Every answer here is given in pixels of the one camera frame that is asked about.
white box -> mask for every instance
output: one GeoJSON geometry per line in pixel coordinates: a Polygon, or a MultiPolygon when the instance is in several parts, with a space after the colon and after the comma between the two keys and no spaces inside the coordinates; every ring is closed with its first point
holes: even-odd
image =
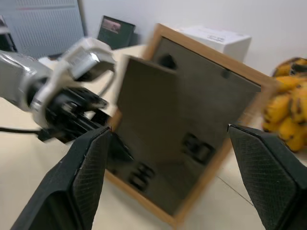
{"type": "Polygon", "coordinates": [[[251,36],[226,30],[209,29],[201,25],[176,29],[233,59],[243,62],[251,42],[251,36]]]}

tabletop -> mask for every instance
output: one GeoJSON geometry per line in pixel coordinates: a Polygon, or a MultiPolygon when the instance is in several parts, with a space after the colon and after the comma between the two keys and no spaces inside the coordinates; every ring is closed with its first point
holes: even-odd
{"type": "MultiPolygon", "coordinates": [[[[104,95],[112,115],[120,90],[127,56],[140,56],[144,46],[133,46],[113,52],[117,61],[117,78],[104,95]]],[[[107,73],[85,86],[99,92],[110,78],[107,73]]],[[[29,113],[0,99],[0,126],[38,128],[29,113]]],[[[260,119],[252,125],[259,127],[260,119]]],[[[8,230],[36,190],[40,181],[68,151],[69,145],[52,140],[46,143],[32,135],[0,133],[0,229],[8,230]]],[[[261,220],[243,185],[233,150],[221,170],[204,191],[182,226],[188,230],[263,230],[261,220]]],[[[105,179],[94,230],[167,230],[170,226],[144,209],[138,202],[105,179]]]]}

white wall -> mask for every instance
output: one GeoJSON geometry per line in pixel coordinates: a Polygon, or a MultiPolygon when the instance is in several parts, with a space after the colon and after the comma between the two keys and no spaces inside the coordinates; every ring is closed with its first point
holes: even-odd
{"type": "Polygon", "coordinates": [[[307,51],[306,0],[83,0],[83,10],[94,37],[102,15],[135,24],[143,42],[155,23],[202,24],[251,35],[245,63],[265,74],[307,51]]]}

yellow banana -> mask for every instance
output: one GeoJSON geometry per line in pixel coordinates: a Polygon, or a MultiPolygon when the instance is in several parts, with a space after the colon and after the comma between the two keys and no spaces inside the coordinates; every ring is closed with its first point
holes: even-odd
{"type": "Polygon", "coordinates": [[[305,145],[306,131],[303,127],[294,134],[293,138],[286,141],[285,144],[289,147],[292,152],[300,151],[305,145]]]}
{"type": "Polygon", "coordinates": [[[277,66],[273,73],[273,77],[280,77],[280,76],[287,76],[290,75],[291,72],[291,67],[293,64],[298,64],[298,65],[306,65],[307,60],[301,57],[294,57],[290,60],[287,60],[277,66]]]}
{"type": "Polygon", "coordinates": [[[279,126],[281,125],[281,123],[272,123],[269,121],[264,121],[262,123],[262,129],[264,132],[275,132],[278,130],[279,126]]]}
{"type": "Polygon", "coordinates": [[[306,129],[287,117],[279,127],[279,137],[293,152],[301,150],[305,144],[306,129]]]}
{"type": "Polygon", "coordinates": [[[304,82],[306,79],[294,75],[278,77],[276,80],[281,83],[278,87],[278,92],[286,92],[294,89],[298,84],[304,82]]]}
{"type": "Polygon", "coordinates": [[[270,123],[278,123],[289,115],[291,94],[285,93],[272,98],[264,109],[264,119],[270,123]]]}
{"type": "Polygon", "coordinates": [[[307,121],[307,82],[295,88],[290,102],[290,113],[293,121],[303,123],[307,121]]]}

wire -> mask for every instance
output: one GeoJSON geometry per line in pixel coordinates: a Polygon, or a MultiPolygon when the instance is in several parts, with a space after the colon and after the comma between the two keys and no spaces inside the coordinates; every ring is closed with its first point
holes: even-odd
{"type": "Polygon", "coordinates": [[[106,86],[104,87],[104,89],[102,91],[100,91],[100,93],[98,94],[99,97],[102,97],[107,90],[110,88],[110,86],[113,84],[114,80],[115,80],[115,70],[112,71],[113,74],[111,76],[111,79],[109,80],[109,82],[106,84],[106,86]]]}
{"type": "Polygon", "coordinates": [[[15,129],[15,128],[0,127],[0,132],[6,132],[6,133],[38,134],[39,131],[40,131],[40,130],[15,129]]]}

